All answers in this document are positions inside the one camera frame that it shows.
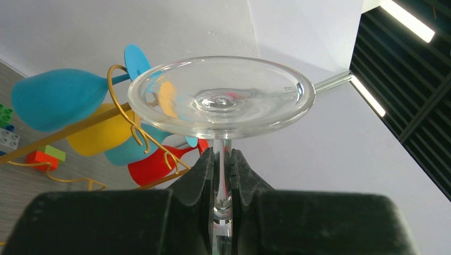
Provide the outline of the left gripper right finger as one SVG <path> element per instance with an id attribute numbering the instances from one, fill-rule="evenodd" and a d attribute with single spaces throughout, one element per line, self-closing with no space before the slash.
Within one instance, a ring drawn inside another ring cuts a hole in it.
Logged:
<path id="1" fill-rule="evenodd" d="M 417 254 L 398 207 L 378 194 L 276 190 L 233 150 L 232 254 Z"/>

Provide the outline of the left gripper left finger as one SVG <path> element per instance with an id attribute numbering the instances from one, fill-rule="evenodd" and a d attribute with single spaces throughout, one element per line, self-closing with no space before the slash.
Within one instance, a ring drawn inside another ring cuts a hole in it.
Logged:
<path id="1" fill-rule="evenodd" d="M 47 192 L 3 254 L 211 254 L 214 153 L 163 190 Z"/>

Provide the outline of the clear wine glass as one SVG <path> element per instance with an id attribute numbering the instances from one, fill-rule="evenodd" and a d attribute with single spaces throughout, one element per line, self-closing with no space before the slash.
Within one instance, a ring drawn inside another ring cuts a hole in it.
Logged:
<path id="1" fill-rule="evenodd" d="M 262 59 L 208 56 L 160 65 L 133 80 L 131 108 L 170 133 L 210 140 L 191 170 L 164 192 L 157 254 L 264 254 L 283 193 L 249 166 L 233 140 L 283 129 L 313 106 L 301 73 Z"/>

